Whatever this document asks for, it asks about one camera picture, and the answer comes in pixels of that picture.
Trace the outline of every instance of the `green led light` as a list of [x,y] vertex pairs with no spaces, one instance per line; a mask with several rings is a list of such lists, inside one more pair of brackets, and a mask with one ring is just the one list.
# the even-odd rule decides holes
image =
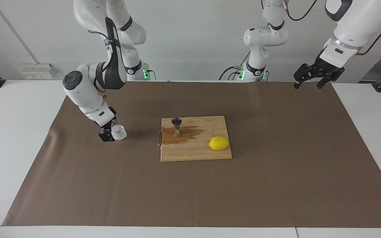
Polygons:
[[144,78],[149,79],[148,71],[146,71],[145,69],[143,71],[144,71]]
[[269,80],[269,71],[264,71],[263,77],[261,78],[261,82],[267,82]]
[[245,77],[245,70],[243,69],[239,74],[239,80],[243,81],[243,78]]

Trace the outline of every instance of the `white wall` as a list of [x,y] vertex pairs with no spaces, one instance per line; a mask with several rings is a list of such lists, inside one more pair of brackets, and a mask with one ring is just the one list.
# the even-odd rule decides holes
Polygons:
[[[319,0],[303,21],[286,19],[290,38],[284,46],[269,48],[269,80],[293,81],[302,63],[313,62],[336,26],[325,14],[324,2]],[[291,15],[300,17],[311,3],[291,1]],[[158,80],[217,80],[248,53],[242,39],[245,30],[266,25],[259,0],[127,0],[126,4],[148,33],[147,42],[137,48]],[[100,37],[76,22],[72,0],[0,0],[0,11],[36,59],[54,65],[58,79],[81,63],[106,60]],[[19,79],[21,63],[32,59],[6,31],[9,28],[0,18],[0,73]],[[368,55],[348,62],[340,81],[361,80],[380,58],[381,41]]]

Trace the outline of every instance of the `wooden cutting board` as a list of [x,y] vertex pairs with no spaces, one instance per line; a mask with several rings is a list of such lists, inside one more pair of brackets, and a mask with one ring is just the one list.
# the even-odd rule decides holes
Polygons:
[[172,118],[163,118],[161,132],[161,161],[199,161],[231,159],[230,145],[222,151],[215,151],[208,145],[212,137],[225,137],[227,134],[224,116],[183,117],[180,138],[174,137]]

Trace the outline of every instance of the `cutting board handle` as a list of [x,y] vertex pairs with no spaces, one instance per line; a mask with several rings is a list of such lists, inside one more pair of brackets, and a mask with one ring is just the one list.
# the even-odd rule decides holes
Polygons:
[[160,129],[160,131],[157,134],[157,145],[160,147],[160,149],[161,149],[162,143],[163,143],[163,134],[161,133],[161,129]]

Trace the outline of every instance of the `brown paper mat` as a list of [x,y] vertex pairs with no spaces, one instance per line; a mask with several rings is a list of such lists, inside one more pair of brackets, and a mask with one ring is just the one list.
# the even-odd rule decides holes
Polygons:
[[[101,142],[67,98],[4,225],[381,227],[381,171],[331,85],[128,82],[106,95],[127,139]],[[160,162],[161,118],[213,115],[233,159]]]

